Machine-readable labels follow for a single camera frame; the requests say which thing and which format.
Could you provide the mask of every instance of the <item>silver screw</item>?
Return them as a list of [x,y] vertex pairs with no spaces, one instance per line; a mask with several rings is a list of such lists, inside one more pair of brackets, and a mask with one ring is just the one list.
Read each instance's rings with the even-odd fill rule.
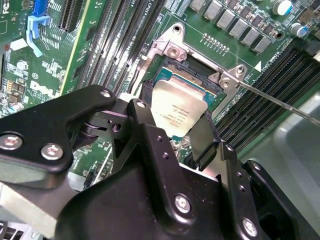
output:
[[255,225],[248,218],[242,219],[242,225],[245,231],[252,237],[256,237],[258,235],[258,231]]
[[110,93],[108,93],[107,91],[101,91],[100,93],[101,93],[102,96],[104,96],[106,98],[110,98],[111,97]]
[[244,71],[245,71],[245,68],[243,66],[240,66],[240,67],[237,68],[236,73],[237,74],[243,74]]
[[227,82],[227,81],[224,82],[224,83],[223,83],[223,87],[224,87],[225,89],[228,88],[228,87],[229,87],[229,82]]
[[190,202],[182,195],[175,196],[174,203],[178,210],[183,214],[186,214],[191,210]]
[[143,101],[136,101],[136,104],[140,107],[140,108],[145,108],[146,105]]
[[21,147],[23,141],[21,137],[15,134],[6,134],[0,136],[0,149],[15,150]]
[[47,160],[59,160],[64,155],[62,148],[54,143],[45,145],[40,152],[41,156]]
[[227,148],[229,151],[233,151],[232,147],[231,147],[229,144],[226,145],[226,148]]
[[260,167],[258,164],[254,163],[253,166],[254,166],[254,168],[257,169],[258,171],[261,170],[261,167]]

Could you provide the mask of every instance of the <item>capacitor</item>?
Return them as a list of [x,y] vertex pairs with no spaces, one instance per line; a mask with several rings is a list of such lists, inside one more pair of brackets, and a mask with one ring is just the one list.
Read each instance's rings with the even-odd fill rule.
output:
[[272,11],[276,15],[284,16],[290,13],[292,2],[289,0],[277,0],[274,2]]
[[21,102],[17,102],[11,106],[8,107],[9,114],[15,114],[17,112],[20,112],[24,109],[24,105]]
[[296,22],[291,25],[290,32],[298,38],[303,38],[308,33],[308,28]]

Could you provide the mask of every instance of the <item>screw hole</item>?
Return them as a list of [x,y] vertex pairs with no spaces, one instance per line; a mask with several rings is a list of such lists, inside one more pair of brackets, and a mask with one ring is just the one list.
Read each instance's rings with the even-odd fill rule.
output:
[[245,68],[243,66],[238,67],[236,70],[237,74],[243,74],[244,72],[245,72]]
[[275,39],[282,39],[282,37],[283,37],[283,33],[278,32],[277,35],[275,36]]
[[177,55],[177,50],[176,50],[176,49],[172,49],[172,50],[171,50],[171,53],[172,53],[172,55],[175,56],[175,55]]
[[162,157],[163,157],[164,159],[169,159],[169,155],[168,155],[168,153],[166,153],[166,152],[162,155]]
[[176,33],[176,34],[179,34],[181,32],[181,28],[179,26],[175,26],[173,28],[173,32]]
[[120,129],[121,129],[121,124],[115,123],[115,124],[112,125],[111,129],[112,129],[112,131],[113,131],[114,133],[119,132]]
[[136,104],[140,107],[140,108],[145,108],[146,105],[143,101],[136,101]]
[[241,192],[245,192],[244,186],[240,185],[240,186],[239,186],[239,189],[240,189]]

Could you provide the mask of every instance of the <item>black connector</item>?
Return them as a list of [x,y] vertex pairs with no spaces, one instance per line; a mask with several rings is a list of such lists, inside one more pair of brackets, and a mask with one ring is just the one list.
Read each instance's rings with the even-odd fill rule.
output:
[[76,29],[83,0],[64,0],[58,27],[71,33]]

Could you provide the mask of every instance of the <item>blue connector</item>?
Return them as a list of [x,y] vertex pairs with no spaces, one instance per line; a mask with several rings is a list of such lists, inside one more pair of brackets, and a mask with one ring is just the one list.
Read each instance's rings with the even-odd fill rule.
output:
[[26,43],[33,49],[34,55],[39,58],[43,55],[41,50],[35,45],[33,39],[39,38],[39,25],[48,26],[50,23],[49,16],[28,16],[27,27],[25,31]]
[[35,0],[33,7],[33,16],[42,17],[46,15],[48,8],[48,0]]

